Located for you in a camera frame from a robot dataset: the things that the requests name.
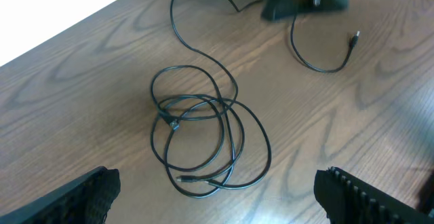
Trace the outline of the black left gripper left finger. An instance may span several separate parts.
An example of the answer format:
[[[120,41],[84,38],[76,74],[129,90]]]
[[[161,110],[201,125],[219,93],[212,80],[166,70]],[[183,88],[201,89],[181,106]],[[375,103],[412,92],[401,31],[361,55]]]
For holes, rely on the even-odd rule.
[[[5,224],[101,224],[121,191],[118,169],[99,166],[1,217]]]

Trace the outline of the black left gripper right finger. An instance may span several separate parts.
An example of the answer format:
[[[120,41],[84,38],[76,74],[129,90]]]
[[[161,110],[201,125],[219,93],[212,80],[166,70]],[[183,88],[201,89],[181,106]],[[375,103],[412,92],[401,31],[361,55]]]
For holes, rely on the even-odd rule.
[[[433,224],[432,212],[419,212],[337,167],[318,170],[313,191],[331,223]]]

